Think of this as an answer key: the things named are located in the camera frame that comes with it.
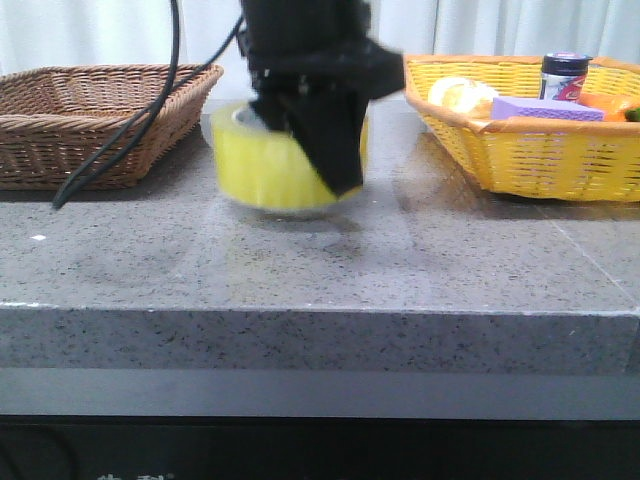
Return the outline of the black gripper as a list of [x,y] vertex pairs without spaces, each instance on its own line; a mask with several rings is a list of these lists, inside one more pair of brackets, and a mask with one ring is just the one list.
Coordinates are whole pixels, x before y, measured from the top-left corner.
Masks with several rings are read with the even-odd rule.
[[[366,102],[405,86],[403,56],[369,36],[367,1],[242,1],[240,45],[254,113],[271,131],[292,133],[328,190],[363,185],[360,154]],[[294,95],[302,81],[340,84]]]

